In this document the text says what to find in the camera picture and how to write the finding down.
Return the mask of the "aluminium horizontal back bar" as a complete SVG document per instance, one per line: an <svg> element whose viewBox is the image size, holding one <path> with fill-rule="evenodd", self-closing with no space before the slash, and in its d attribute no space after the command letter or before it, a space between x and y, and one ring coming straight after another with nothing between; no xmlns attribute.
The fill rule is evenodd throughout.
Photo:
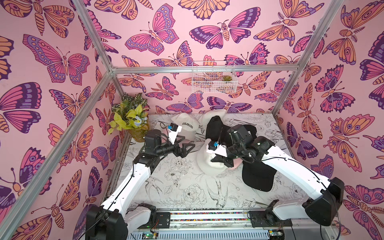
<svg viewBox="0 0 384 240"><path fill-rule="evenodd" d="M296 71L299 65L235 65L235 66L192 66L192 67L134 67L115 68L114 74L169 74L193 72L263 72Z"/></svg>

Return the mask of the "pink cap centre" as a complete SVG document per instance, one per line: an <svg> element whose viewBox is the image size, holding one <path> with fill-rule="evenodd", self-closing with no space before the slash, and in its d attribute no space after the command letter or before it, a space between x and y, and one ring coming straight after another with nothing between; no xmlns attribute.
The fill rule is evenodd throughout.
<svg viewBox="0 0 384 240"><path fill-rule="evenodd" d="M243 160L240 158L237 158L237 159L234 159L233 162L234 162L234 166L229 168L229 170L235 170L236 168L238 168L243 163Z"/></svg>

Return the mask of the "small succulent in basket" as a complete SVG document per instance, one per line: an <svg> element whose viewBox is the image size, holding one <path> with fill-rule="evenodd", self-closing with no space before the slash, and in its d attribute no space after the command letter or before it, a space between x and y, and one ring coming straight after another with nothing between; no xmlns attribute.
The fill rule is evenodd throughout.
<svg viewBox="0 0 384 240"><path fill-rule="evenodd" d="M223 76L222 77L222 81L224 81L224 82L230 82L232 80L233 80L232 76Z"/></svg>

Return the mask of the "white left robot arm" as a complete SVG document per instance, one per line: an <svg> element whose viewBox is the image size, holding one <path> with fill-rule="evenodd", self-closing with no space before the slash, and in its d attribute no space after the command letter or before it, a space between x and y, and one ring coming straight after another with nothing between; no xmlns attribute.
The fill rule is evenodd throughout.
<svg viewBox="0 0 384 240"><path fill-rule="evenodd" d="M87 212L86 240L126 240L140 227L155 226L156 207L139 204L130 211L133 198L161 160L169 154L184 158L196 145L185 143L185 137L179 136L177 131L163 134L158 129L148 131L144 140L145 144L135 157L129 175L99 207L91 207Z"/></svg>

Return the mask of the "aluminium corner post right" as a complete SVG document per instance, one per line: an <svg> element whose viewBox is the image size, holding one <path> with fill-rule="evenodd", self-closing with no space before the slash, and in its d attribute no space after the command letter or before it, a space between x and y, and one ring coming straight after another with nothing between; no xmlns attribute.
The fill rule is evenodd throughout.
<svg viewBox="0 0 384 240"><path fill-rule="evenodd" d="M280 108L283 106L284 101L286 100L287 96L291 92L293 86L296 84L298 78L301 76L301 73L304 70L306 64L308 63L310 58L313 56L313 52L317 48L321 39L324 37L324 34L326 33L327 29L330 27L330 24L332 23L333 19L338 13L338 10L343 5L343 2L344 2L343 0L334 0L330 2L330 5L325 11L323 17L320 19L319 24L317 25L317 28L313 36L311 37L306 49L301 55L301 58L298 62L298 68L292 72L279 99L277 100L274 106L274 109L272 111L272 114L274 117L277 116Z"/></svg>

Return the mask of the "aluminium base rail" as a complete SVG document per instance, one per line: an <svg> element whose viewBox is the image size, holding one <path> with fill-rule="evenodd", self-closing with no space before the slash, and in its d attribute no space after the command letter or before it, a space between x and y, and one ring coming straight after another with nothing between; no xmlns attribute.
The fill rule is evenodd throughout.
<svg viewBox="0 0 384 240"><path fill-rule="evenodd" d="M269 226L263 209L159 209L154 227L138 229L129 240L343 240L340 227L322 227L309 219Z"/></svg>

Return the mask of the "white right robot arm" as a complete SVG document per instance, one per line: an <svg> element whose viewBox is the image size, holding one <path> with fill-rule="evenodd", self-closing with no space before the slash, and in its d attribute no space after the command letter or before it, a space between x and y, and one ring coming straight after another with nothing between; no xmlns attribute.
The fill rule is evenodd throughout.
<svg viewBox="0 0 384 240"><path fill-rule="evenodd" d="M241 159L243 182L255 190L271 191L275 174L280 173L305 192L299 199L270 203L266 213L272 221L311 219L328 227L339 216L345 186L342 180L329 179L307 168L271 140L256 136L248 126L229 128L226 136L229 143L213 140L208 143L206 153L210 155L210 162L232 168L234 160Z"/></svg>

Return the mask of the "plain black cap front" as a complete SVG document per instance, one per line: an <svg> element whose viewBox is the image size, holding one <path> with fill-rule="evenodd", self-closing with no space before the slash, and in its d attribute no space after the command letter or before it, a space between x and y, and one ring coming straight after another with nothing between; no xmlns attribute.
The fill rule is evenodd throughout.
<svg viewBox="0 0 384 240"><path fill-rule="evenodd" d="M269 192L273 188L276 172L277 170L262 162L243 162L242 179L253 189Z"/></svg>

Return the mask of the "aluminium corner post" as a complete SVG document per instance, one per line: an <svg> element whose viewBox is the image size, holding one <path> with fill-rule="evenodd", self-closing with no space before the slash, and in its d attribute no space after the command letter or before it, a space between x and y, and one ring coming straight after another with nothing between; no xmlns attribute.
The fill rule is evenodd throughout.
<svg viewBox="0 0 384 240"><path fill-rule="evenodd" d="M73 3L76 6L77 13L80 19L82 20L84 27L86 28L89 34L89 37L92 40L92 43L94 44L94 49L98 52L99 57L104 67L106 68L107 74L111 75L109 77L109 81L113 82L113 84L116 87L117 93L119 94L120 97L122 97L125 94L125 92L123 91L119 80L115 76L115 73L114 73L115 67L113 66L112 61L109 59L107 52L104 49L100 36L98 35L97 30L93 24L93 21L89 16L88 10L84 5L84 2L79 0L74 0Z"/></svg>
<svg viewBox="0 0 384 240"><path fill-rule="evenodd" d="M272 114L274 117L277 116L280 108L283 106L284 101L286 100L287 96L291 92L293 86L296 84L298 78L301 76L301 73L304 70L306 64L308 63L310 58L313 56L313 52L317 48L321 39L324 37L324 34L326 33L327 29L330 27L330 24L332 23L333 19L338 13L338 10L343 5L343 2L344 2L343 0L334 0L330 2L330 5L325 11L323 17L320 19L319 24L317 25L317 28L313 36L311 37L306 49L301 55L301 58L298 62L298 68L292 72L279 99L277 100L274 106L274 109L272 111Z"/></svg>

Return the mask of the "plain black cap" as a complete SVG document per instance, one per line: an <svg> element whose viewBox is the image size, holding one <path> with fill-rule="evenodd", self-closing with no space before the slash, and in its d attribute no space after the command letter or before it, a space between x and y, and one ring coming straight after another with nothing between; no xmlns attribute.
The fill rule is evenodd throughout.
<svg viewBox="0 0 384 240"><path fill-rule="evenodd" d="M211 139L221 145L230 147L233 145L229 134L230 128L222 122L220 116L214 116L207 125L206 139Z"/></svg>
<svg viewBox="0 0 384 240"><path fill-rule="evenodd" d="M253 189L269 192L273 188L276 172L277 170L262 162L243 162L242 179Z"/></svg>

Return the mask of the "aluminium left side bar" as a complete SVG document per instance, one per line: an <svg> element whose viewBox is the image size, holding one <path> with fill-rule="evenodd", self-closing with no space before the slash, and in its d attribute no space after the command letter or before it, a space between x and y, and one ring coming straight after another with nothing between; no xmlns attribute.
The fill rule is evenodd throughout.
<svg viewBox="0 0 384 240"><path fill-rule="evenodd" d="M22 195L17 199L9 214L5 217L1 224L1 239L9 240L15 233L20 225L20 222L25 218L30 207L35 202L39 192L45 185L48 178L53 173L61 157L65 153L71 141L79 132L81 126L84 124L92 108L96 105L103 89L112 80L113 72L109 71L104 74L100 83L92 92L90 98L86 101L85 105L81 108L79 114L75 117L73 122L69 125L64 134L60 137L59 142L52 148L46 156L45 162L42 164L40 170L36 173L31 183L26 187Z"/></svg>

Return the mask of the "black cap with white patch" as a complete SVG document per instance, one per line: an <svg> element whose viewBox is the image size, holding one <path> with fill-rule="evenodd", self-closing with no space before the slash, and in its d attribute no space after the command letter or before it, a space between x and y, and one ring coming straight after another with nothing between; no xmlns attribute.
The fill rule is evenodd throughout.
<svg viewBox="0 0 384 240"><path fill-rule="evenodd" d="M242 136L242 139L257 138L257 128L253 125L239 125L238 132Z"/></svg>

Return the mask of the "plain black cap back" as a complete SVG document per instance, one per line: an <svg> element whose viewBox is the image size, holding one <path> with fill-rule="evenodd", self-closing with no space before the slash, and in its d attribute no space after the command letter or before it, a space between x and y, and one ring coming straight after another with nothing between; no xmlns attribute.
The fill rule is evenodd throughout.
<svg viewBox="0 0 384 240"><path fill-rule="evenodd" d="M222 122L220 116L214 116L207 125L206 139L211 139L221 145L230 147L233 145L229 134L230 128Z"/></svg>

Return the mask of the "potted green plant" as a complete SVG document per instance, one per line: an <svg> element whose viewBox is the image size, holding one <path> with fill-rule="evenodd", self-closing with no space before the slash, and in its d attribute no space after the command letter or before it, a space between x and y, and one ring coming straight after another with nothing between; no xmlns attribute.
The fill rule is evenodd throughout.
<svg viewBox="0 0 384 240"><path fill-rule="evenodd" d="M131 137L139 143L145 141L145 135L150 130L148 100L142 93L134 96L124 94L119 104L112 105L113 119L109 122L108 130L112 134L114 130L127 131Z"/></svg>

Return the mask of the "aluminium corner post left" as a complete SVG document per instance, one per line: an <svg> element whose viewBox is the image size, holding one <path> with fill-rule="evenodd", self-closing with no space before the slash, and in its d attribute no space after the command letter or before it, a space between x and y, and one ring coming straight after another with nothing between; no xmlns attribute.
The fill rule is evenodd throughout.
<svg viewBox="0 0 384 240"><path fill-rule="evenodd" d="M113 82L113 84L116 87L117 93L119 94L120 97L122 97L125 94L125 92L123 91L119 80L115 76L115 73L114 73L115 67L113 66L112 61L109 59L107 52L104 49L100 36L98 35L97 30L93 24L93 21L89 16L88 10L84 5L84 2L79 0L74 0L73 3L76 6L77 13L80 19L82 20L84 27L86 28L89 34L89 37L92 40L92 43L94 44L94 49L98 52L99 57L104 67L106 68L107 74L111 75L109 77L109 81Z"/></svg>

